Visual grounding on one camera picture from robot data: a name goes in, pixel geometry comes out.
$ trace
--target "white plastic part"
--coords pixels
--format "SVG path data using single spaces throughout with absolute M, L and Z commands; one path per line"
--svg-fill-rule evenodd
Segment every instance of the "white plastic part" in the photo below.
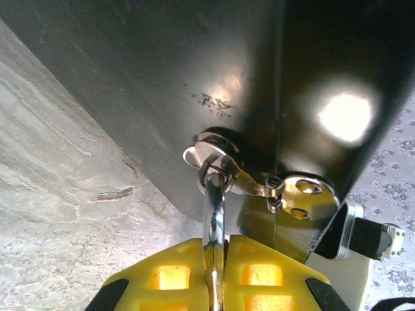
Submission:
M 344 260 L 328 260 L 312 253 L 307 266 L 323 273 L 352 311 L 364 310 L 372 280 L 373 260 L 358 253 Z

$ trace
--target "yellow pad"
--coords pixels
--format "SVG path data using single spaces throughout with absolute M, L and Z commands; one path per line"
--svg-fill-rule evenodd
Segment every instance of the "yellow pad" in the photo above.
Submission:
M 245 236 L 231 236 L 224 277 L 225 311 L 320 308 L 305 280 L 321 273 Z M 194 238 L 110 277 L 128 279 L 115 311 L 208 311 L 203 246 Z
M 320 311 L 305 280 L 317 272 L 245 236 L 231 236 L 225 267 L 225 311 Z

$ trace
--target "stone surface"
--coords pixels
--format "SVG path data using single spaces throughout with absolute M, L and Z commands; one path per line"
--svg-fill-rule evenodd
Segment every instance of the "stone surface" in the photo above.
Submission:
M 415 100 L 351 198 L 408 231 L 368 307 L 415 295 Z M 0 22 L 0 310 L 83 310 L 111 274 L 201 226 L 181 215 Z

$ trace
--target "metal clip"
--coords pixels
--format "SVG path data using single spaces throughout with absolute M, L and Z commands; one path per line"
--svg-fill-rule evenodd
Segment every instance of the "metal clip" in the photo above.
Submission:
M 258 183 L 244 171 L 239 149 L 225 137 L 202 132 L 195 145 L 186 148 L 183 159 L 188 165 L 199 169 L 197 184 L 202 193 L 205 193 L 205 176 L 212 172 L 222 172 L 227 176 L 226 191 L 262 196 L 268 198 L 268 210 L 276 213 L 281 209 L 280 198 L 284 183 L 272 175 L 267 177 L 264 185 Z

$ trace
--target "rivet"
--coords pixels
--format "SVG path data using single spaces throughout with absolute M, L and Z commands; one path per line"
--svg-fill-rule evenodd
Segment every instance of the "rivet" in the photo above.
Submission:
M 311 219 L 310 213 L 303 210 L 303 209 L 291 209 L 290 213 L 291 213 L 291 215 L 293 215 L 297 219 L 301 219 L 301 220 L 310 220 Z
M 323 192 L 323 189 L 320 185 L 306 179 L 300 179 L 296 182 L 296 187 L 298 190 L 300 190 L 302 193 L 306 194 L 320 194 Z
M 265 184 L 270 188 L 278 188 L 281 185 L 281 180 L 274 175 L 269 175 L 265 180 Z

